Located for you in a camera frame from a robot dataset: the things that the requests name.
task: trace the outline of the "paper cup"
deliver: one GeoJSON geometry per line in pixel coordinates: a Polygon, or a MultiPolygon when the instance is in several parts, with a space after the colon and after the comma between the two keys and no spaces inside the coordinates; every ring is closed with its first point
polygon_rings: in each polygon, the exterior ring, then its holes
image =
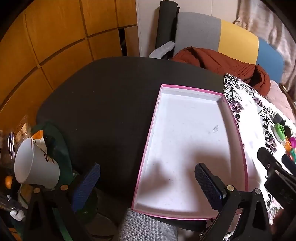
{"type": "Polygon", "coordinates": [[[59,165],[28,138],[15,156],[15,178],[19,183],[52,189],[59,181],[59,165]]]}

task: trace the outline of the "tray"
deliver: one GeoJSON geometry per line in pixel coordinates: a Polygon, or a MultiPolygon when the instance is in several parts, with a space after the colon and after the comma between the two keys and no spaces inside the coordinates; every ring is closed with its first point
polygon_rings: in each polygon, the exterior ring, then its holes
{"type": "Polygon", "coordinates": [[[144,149],[132,210],[170,219],[218,214],[194,176],[204,162],[227,185],[248,190],[239,130],[223,94],[162,85],[144,149]]]}

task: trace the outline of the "table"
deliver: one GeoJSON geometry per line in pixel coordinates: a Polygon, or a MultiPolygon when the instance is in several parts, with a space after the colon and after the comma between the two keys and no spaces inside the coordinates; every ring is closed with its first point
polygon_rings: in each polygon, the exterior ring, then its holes
{"type": "MultiPolygon", "coordinates": [[[[65,138],[73,168],[83,172],[99,163],[97,188],[131,204],[161,84],[224,93],[223,78],[170,60],[100,59],[60,85],[39,108],[36,123],[52,122],[65,138]]],[[[187,224],[176,226],[191,230],[200,223],[181,222],[187,224]]]]}

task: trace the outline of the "brown blanket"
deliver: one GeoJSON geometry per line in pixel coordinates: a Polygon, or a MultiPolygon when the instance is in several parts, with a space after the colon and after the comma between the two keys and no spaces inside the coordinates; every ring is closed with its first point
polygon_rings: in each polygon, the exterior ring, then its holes
{"type": "Polygon", "coordinates": [[[177,53],[172,60],[192,64],[217,74],[231,74],[240,78],[266,96],[270,90],[270,78],[260,65],[243,63],[210,49],[188,47],[177,53]]]}

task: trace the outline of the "gray armrest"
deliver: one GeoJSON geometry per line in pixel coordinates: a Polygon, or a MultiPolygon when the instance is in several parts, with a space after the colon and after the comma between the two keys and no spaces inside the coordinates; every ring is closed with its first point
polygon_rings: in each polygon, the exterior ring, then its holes
{"type": "Polygon", "coordinates": [[[171,51],[175,46],[173,41],[167,42],[166,44],[160,46],[156,50],[154,50],[150,55],[149,58],[161,58],[164,56],[168,51],[171,51]]]}

